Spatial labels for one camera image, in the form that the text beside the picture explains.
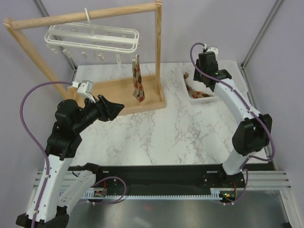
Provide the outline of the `argyle sock beige orange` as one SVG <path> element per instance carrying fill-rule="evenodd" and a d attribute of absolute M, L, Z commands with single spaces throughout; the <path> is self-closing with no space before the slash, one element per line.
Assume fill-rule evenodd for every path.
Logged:
<path fill-rule="evenodd" d="M 132 71 L 133 71 L 133 96 L 140 103 L 145 100 L 145 93 L 143 88 L 142 74 L 140 69 L 139 55 L 136 54 L 132 58 Z"/>

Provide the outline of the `white plastic clip hanger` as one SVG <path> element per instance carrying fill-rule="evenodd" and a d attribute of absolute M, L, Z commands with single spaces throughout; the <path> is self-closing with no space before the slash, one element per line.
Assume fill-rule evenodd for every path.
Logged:
<path fill-rule="evenodd" d="M 54 53 L 58 49 L 72 58 L 70 49 L 81 50 L 81 55 L 88 58 L 92 51 L 94 58 L 105 60 L 105 53 L 114 53 L 117 64 L 122 64 L 122 55 L 136 55 L 142 37 L 131 28 L 100 26 L 91 23 L 89 12 L 85 9 L 87 23 L 71 22 L 51 25 L 44 37 L 46 46 Z"/>

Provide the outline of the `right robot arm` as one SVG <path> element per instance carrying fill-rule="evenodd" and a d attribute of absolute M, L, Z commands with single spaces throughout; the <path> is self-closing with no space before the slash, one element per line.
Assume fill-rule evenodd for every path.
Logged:
<path fill-rule="evenodd" d="M 218 184 L 228 187 L 235 180 L 234 174 L 242 170 L 249 158 L 269 145 L 267 134 L 271 132 L 272 118 L 250 105 L 238 90 L 232 75 L 226 69 L 219 69 L 216 54 L 212 51 L 198 55 L 193 80 L 202 82 L 214 92 L 238 124 L 232 136 L 233 150 L 222 163 L 224 171 L 217 175 Z"/>

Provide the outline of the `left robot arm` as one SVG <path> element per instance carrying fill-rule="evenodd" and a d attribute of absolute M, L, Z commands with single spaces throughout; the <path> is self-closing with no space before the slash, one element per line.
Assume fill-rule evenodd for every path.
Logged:
<path fill-rule="evenodd" d="M 82 141 L 81 132 L 96 120 L 114 120 L 124 109 L 123 104 L 112 103 L 103 95 L 94 102 L 85 99 L 79 107 L 73 99 L 60 102 L 55 113 L 56 121 L 43 150 L 46 160 L 42 178 L 32 205 L 19 215 L 16 224 L 24 228 L 65 228 L 70 214 L 90 187 L 104 182 L 102 167 L 93 163 L 82 166 L 77 179 L 63 195 L 60 194 L 64 177 Z"/>

